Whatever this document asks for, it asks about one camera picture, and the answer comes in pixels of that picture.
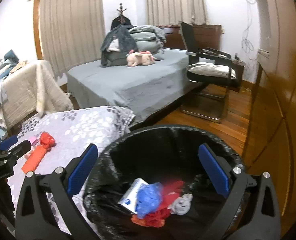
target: metal screw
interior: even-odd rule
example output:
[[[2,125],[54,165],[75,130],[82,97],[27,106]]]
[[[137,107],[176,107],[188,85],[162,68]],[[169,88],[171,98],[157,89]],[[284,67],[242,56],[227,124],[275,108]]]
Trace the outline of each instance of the metal screw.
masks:
[[[240,174],[241,173],[241,169],[239,167],[234,167],[233,168],[233,172],[236,174]]]
[[[263,175],[264,175],[265,178],[270,178],[270,174],[269,174],[269,172],[267,172],[267,171],[265,171],[265,172],[263,173]]]
[[[28,171],[27,174],[26,174],[27,178],[31,178],[32,175],[33,175],[33,172],[32,171]]]
[[[63,172],[63,167],[57,167],[54,171],[57,174],[61,174]]]

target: gray floral blanket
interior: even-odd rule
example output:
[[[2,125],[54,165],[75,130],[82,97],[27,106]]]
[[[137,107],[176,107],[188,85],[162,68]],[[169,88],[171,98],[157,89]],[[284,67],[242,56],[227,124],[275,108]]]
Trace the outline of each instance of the gray floral blanket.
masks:
[[[56,167],[65,167],[73,158],[79,157],[89,143],[94,143],[101,153],[111,142],[124,135],[133,118],[134,114],[131,110],[118,106],[100,106],[47,114],[42,118],[34,116],[24,122],[18,135],[17,144],[32,136],[38,138],[43,131],[52,135],[56,140],[56,146],[45,155],[35,170],[36,174],[49,174]],[[25,178],[25,174],[21,170],[25,161],[25,157],[22,156],[13,168],[14,175],[8,179],[15,208]],[[82,204],[83,191],[84,186],[78,195],[73,196],[73,201],[95,230],[94,224],[86,217],[86,211]],[[52,194],[47,193],[47,196],[59,228],[69,233]]]

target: black jacket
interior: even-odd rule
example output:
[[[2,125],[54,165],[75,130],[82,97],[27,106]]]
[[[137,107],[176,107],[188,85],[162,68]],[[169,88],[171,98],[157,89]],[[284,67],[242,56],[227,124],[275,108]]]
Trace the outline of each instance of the black jacket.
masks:
[[[131,25],[131,21],[123,16],[123,20],[124,20],[124,23],[121,23],[121,15],[119,15],[117,18],[115,18],[113,21],[112,21],[112,24],[111,24],[111,30],[113,30],[114,28],[118,27],[119,25]]]

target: wooden wardrobe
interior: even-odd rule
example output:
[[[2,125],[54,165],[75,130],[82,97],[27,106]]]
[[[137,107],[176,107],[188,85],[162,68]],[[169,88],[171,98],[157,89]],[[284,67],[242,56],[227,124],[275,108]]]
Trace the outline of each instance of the wooden wardrobe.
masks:
[[[296,222],[296,3],[267,0],[269,51],[258,54],[242,157],[250,174],[268,171],[278,195],[282,235]]]

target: wooden headboard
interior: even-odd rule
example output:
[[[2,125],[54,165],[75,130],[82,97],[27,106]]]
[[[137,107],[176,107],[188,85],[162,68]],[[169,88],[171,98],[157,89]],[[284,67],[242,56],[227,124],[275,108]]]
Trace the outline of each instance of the wooden headboard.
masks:
[[[159,26],[166,34],[165,48],[185,49],[183,39],[179,33],[179,25]],[[221,25],[194,25],[193,30],[199,49],[210,47],[220,48]]]

